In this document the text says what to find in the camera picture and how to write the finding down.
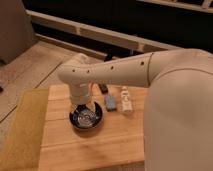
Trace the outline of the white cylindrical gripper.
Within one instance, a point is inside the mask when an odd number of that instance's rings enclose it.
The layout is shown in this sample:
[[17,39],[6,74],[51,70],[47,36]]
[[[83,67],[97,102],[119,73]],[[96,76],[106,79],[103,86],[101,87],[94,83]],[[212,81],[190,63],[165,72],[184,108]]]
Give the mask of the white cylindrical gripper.
[[71,84],[69,90],[72,104],[85,105],[91,101],[91,91],[88,84]]

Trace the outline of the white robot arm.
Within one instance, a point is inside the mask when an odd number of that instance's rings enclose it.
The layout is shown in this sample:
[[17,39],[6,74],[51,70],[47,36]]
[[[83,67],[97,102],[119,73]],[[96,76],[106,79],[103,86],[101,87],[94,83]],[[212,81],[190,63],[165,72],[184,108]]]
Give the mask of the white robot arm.
[[90,83],[146,87],[145,171],[213,171],[213,54],[176,49],[91,64],[84,54],[58,72],[74,104]]

